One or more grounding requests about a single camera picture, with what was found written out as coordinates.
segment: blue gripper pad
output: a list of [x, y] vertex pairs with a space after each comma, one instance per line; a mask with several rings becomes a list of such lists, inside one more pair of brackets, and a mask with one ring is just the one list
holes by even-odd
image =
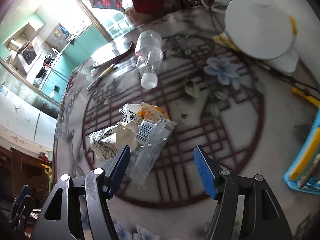
[[210, 195], [212, 199], [217, 199], [218, 192], [215, 187], [214, 175], [198, 147], [193, 151], [193, 160], [196, 164], [205, 192]]

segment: pen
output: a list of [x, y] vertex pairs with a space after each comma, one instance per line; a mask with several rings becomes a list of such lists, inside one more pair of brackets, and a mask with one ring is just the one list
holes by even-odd
[[112, 64], [110, 67], [108, 67], [105, 71], [103, 71], [101, 73], [101, 75], [95, 80], [93, 81], [88, 87], [87, 87], [87, 91], [89, 91], [91, 88], [93, 88], [96, 84], [98, 84], [105, 75], [107, 75], [115, 66], [116, 64]]

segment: crumpled plastic wrapper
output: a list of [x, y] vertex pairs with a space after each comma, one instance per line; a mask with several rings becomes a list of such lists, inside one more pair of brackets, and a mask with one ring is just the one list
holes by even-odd
[[120, 111], [124, 115], [123, 124], [137, 124], [137, 147], [131, 150], [126, 174], [142, 188], [176, 123], [162, 108], [143, 102], [140, 105], [125, 104]]
[[119, 111], [124, 115], [122, 124], [132, 121], [139, 124], [144, 118], [163, 117], [165, 119], [169, 119], [168, 114], [162, 108], [158, 106], [152, 106], [144, 102], [142, 102], [140, 105], [125, 104]]
[[143, 102], [125, 104], [119, 111], [124, 115], [123, 120], [91, 133], [89, 143], [101, 161], [115, 157], [127, 144], [131, 157], [126, 174], [135, 185], [142, 187], [176, 123], [169, 120], [162, 108]]

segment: white plate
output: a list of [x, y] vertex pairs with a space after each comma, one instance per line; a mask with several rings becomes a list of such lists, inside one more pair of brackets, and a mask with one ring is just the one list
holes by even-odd
[[288, 17], [273, 0], [268, 6], [253, 0], [232, 0], [226, 10], [225, 23], [233, 42], [254, 58], [279, 57], [293, 39]]

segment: wooden furniture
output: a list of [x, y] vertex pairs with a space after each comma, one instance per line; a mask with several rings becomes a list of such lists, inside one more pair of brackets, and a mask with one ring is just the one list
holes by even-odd
[[41, 202], [46, 200], [49, 194], [49, 176], [45, 173], [45, 169], [52, 166], [51, 162], [34, 158], [13, 147], [10, 151], [0, 147], [0, 163], [11, 171], [14, 198], [23, 185], [29, 185], [36, 190], [37, 199]]

